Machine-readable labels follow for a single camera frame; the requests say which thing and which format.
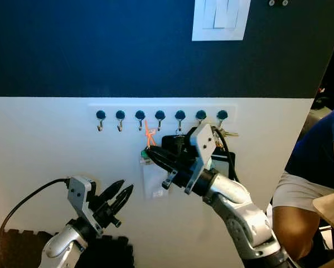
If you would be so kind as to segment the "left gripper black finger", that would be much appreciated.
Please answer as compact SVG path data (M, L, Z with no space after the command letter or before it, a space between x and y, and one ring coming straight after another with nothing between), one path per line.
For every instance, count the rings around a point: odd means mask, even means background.
M102 194L100 194L99 196L96 197L95 207L100 208L103 205L107 204L108 201L115 198L117 196L117 194L120 193L119 190L121 189L123 184L124 184L124 180L118 180L118 181L112 183L111 186L106 188L105 191L103 191Z
M113 202L113 204L110 205L110 209L108 209L109 216L113 217L118 214L121 209L123 209L124 205L126 205L129 197L133 193L133 188L133 185L129 185L121 190L119 194L117 194L117 196L115 197L115 201Z

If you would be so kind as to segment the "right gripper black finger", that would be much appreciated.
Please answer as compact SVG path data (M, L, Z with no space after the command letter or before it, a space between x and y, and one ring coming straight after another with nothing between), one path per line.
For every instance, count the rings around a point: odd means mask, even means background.
M161 146L147 146L146 154L154 163L180 164L179 157Z
M147 153L147 157L167 173L178 172L180 165L173 154Z

